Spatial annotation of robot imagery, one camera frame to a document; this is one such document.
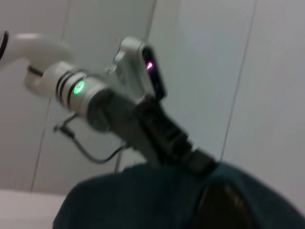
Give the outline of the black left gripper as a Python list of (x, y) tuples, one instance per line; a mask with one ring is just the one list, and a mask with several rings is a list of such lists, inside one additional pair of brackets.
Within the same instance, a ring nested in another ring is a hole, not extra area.
[(105, 122), (106, 129), (138, 151), (155, 167), (185, 161), (188, 171), (203, 175), (217, 162), (202, 149), (192, 150), (187, 133), (152, 96), (133, 100), (111, 89), (97, 92), (89, 100), (90, 116)]

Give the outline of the dark teal insulated lunch bag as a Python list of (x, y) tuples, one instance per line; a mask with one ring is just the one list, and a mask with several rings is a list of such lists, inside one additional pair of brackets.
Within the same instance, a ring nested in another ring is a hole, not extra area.
[(305, 229), (305, 216), (228, 164), (202, 177), (138, 165), (79, 183), (52, 229)]

